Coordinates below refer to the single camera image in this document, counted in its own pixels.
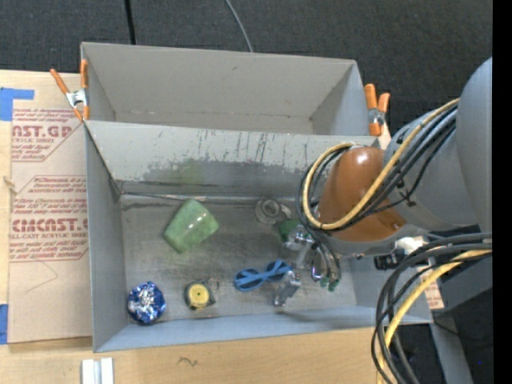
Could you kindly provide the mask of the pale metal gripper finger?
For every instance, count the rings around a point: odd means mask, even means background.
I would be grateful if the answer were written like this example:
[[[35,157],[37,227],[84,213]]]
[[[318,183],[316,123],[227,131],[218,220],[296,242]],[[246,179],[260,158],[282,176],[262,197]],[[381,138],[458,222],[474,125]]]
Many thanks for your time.
[[[307,266],[308,255],[311,250],[311,245],[304,245],[297,253],[296,258],[294,260],[294,268],[295,269],[305,269]]]
[[[301,287],[301,276],[299,273],[289,270],[278,284],[274,297],[275,306],[284,306],[289,298],[292,298]]]

